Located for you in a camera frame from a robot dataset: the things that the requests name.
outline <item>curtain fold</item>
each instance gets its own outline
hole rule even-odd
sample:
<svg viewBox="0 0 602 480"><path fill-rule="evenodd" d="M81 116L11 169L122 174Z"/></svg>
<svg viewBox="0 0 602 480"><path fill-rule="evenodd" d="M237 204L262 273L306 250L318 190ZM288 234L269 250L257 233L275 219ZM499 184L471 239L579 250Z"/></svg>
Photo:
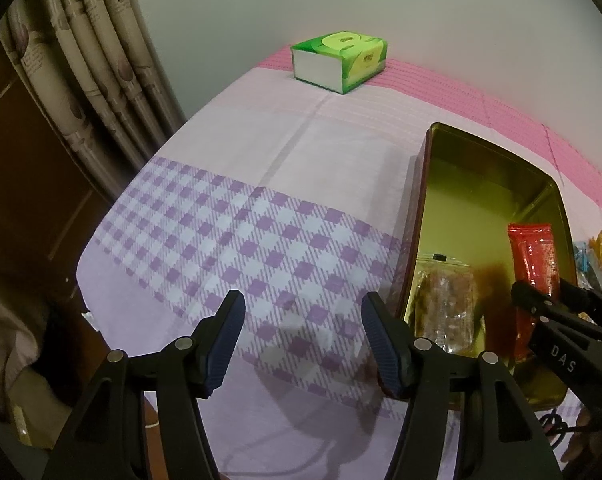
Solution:
<svg viewBox="0 0 602 480"><path fill-rule="evenodd" d="M14 0L0 40L53 129L112 198L183 123L130 0Z"/></svg>

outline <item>wooden panel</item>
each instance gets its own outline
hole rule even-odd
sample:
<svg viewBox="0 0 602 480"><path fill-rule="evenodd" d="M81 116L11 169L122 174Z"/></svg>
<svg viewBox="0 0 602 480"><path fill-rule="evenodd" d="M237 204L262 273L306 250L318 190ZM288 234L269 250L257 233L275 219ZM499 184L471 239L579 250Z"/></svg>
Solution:
<svg viewBox="0 0 602 480"><path fill-rule="evenodd" d="M81 251L109 207L0 48L0 270L68 300Z"/></svg>

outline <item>rectangular box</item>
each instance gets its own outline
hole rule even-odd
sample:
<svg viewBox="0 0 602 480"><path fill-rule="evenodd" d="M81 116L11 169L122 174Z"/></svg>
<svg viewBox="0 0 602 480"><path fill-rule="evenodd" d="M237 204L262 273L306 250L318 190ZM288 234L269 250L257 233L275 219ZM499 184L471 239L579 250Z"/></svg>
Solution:
<svg viewBox="0 0 602 480"><path fill-rule="evenodd" d="M472 267L478 302L470 351L485 350L480 318L489 309L514 309L510 288L514 266L508 224L549 223L562 278L576 283L572 238L561 193L542 170L507 150L446 124L430 126L417 157L404 241L388 304L414 327L417 253L445 254ZM510 369L536 409L557 406L566 386L536 358Z"/></svg>
<svg viewBox="0 0 602 480"><path fill-rule="evenodd" d="M341 31L291 47L294 77L345 94L385 68L387 42Z"/></svg>

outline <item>red wrapper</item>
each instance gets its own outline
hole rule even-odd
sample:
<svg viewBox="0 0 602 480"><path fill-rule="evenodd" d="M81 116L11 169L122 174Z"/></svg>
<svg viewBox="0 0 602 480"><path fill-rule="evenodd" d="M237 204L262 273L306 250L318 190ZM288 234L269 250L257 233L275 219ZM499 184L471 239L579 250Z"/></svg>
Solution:
<svg viewBox="0 0 602 480"><path fill-rule="evenodd" d="M559 295L559 267L550 224L510 224L508 236L514 258L516 280L526 280L543 294ZM525 310L516 309L516 342L514 360L523 361L530 351L527 344L536 320Z"/></svg>

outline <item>purple checkered pattern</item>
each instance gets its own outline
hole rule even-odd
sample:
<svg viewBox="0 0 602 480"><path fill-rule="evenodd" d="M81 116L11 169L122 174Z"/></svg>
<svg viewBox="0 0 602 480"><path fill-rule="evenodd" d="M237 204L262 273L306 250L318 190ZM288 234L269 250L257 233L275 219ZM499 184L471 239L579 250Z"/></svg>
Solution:
<svg viewBox="0 0 602 480"><path fill-rule="evenodd" d="M360 301L391 281L396 238L341 211L155 157L93 241L192 324L239 289L245 361L320 396L370 406L378 386ZM389 399L375 402L381 415L404 413Z"/></svg>

